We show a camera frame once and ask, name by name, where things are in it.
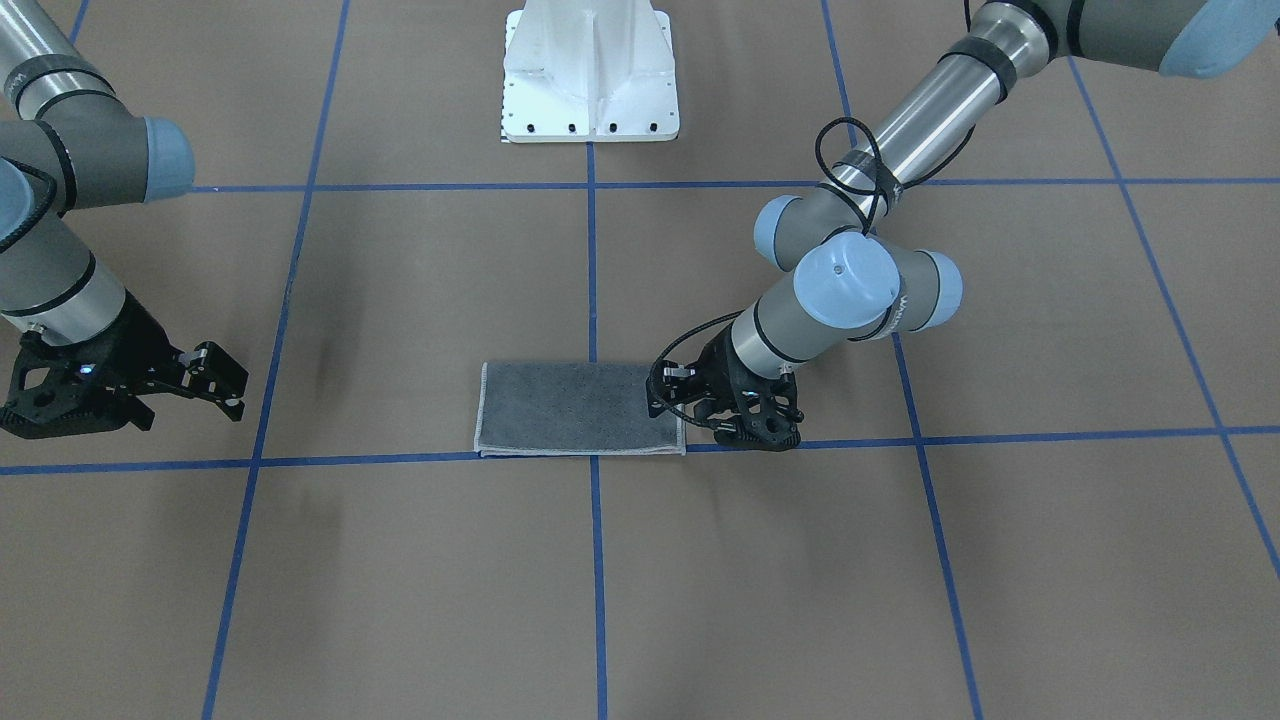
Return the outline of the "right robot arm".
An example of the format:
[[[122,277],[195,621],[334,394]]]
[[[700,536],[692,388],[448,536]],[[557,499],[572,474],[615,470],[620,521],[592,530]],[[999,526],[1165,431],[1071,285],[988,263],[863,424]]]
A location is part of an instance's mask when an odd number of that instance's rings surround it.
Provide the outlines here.
[[[195,156],[165,118],[137,117],[36,1],[1,5],[3,320],[20,332],[3,429],[24,439],[147,430],[147,395],[244,413],[247,370],[219,345],[173,346],[69,228],[69,211],[188,193]]]

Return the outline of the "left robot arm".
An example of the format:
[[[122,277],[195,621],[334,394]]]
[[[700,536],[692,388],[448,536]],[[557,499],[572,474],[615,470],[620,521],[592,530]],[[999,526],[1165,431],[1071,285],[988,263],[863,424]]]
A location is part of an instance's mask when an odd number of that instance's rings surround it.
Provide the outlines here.
[[[660,354],[646,377],[650,416],[671,414],[718,441],[782,445],[797,430],[796,370],[841,342],[946,323],[963,301],[948,258],[906,250],[876,223],[964,149],[982,117],[1060,58],[1206,79],[1240,64],[1277,24],[1275,1],[987,1],[966,33],[876,128],[803,196],[759,213],[756,251],[780,281],[687,365]]]

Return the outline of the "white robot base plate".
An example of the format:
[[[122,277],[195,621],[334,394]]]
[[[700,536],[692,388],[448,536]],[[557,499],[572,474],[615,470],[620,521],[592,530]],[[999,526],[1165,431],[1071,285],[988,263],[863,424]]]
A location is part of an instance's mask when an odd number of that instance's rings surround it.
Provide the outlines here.
[[[527,1],[504,22],[500,137],[640,143],[678,137],[672,22],[649,1]]]

